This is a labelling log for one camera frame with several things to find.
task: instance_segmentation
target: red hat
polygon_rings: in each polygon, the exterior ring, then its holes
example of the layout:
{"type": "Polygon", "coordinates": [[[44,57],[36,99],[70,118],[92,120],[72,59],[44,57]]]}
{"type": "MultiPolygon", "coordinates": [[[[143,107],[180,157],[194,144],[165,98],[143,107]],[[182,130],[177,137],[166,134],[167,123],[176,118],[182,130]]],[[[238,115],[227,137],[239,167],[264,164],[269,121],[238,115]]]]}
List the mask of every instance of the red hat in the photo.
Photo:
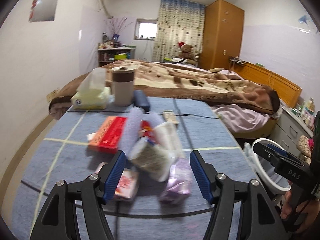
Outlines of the red hat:
{"type": "Polygon", "coordinates": [[[185,43],[183,41],[178,43],[179,47],[181,48],[183,45],[185,45],[185,43]]]}

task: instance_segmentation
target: human hand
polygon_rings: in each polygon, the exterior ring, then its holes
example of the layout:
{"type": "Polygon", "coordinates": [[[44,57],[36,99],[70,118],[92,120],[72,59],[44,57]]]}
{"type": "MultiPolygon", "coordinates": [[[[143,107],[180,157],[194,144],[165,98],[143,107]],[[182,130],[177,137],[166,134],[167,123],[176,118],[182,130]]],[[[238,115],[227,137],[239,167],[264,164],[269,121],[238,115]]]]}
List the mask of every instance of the human hand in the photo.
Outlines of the human hand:
{"type": "MultiPolygon", "coordinates": [[[[286,200],[286,202],[284,203],[284,205],[282,206],[282,211],[280,214],[280,217],[282,219],[286,219],[288,215],[291,214],[292,212],[292,208],[289,205],[290,199],[291,199],[291,190],[287,191],[286,194],[284,195],[284,198],[286,200]]],[[[307,203],[307,201],[301,203],[299,206],[297,206],[296,211],[300,212],[303,207],[305,206],[305,204],[307,203]]],[[[308,227],[310,227],[313,222],[316,220],[316,217],[318,216],[318,213],[320,211],[320,203],[319,200],[313,199],[310,201],[310,203],[308,204],[308,206],[305,207],[305,209],[302,211],[302,213],[307,213],[307,217],[306,219],[303,221],[303,223],[301,224],[301,226],[299,227],[299,229],[295,232],[296,234],[302,233],[303,231],[305,231],[308,227]]]]}

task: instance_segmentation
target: patterned curtain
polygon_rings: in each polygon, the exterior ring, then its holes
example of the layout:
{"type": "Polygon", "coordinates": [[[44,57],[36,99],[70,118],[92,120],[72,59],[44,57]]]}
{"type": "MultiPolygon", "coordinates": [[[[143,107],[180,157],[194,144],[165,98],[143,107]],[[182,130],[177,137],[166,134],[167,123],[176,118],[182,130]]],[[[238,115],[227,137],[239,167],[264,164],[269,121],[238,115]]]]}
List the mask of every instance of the patterned curtain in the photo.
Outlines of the patterned curtain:
{"type": "Polygon", "coordinates": [[[161,0],[154,61],[162,62],[164,57],[177,56],[180,41],[192,45],[195,55],[201,52],[204,8],[203,4],[185,0],[161,0]]]}

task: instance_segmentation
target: window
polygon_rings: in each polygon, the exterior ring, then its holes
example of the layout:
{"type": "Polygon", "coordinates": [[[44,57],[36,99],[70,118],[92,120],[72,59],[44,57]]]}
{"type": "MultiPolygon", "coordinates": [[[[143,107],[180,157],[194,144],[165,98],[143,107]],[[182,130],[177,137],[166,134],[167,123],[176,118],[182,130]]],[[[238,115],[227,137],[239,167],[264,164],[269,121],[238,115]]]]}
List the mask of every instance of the window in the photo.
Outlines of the window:
{"type": "Polygon", "coordinates": [[[157,34],[157,28],[157,20],[137,19],[134,39],[154,41],[157,34]]]}

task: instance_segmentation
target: travel mug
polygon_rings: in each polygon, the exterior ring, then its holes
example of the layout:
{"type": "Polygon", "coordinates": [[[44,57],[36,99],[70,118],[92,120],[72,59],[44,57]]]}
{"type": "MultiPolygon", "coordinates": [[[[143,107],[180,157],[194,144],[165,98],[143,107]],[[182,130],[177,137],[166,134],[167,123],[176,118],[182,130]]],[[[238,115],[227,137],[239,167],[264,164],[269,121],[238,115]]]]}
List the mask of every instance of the travel mug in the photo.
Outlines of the travel mug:
{"type": "Polygon", "coordinates": [[[114,67],[112,71],[112,92],[116,106],[129,106],[133,98],[133,81],[135,67],[114,67]]]}

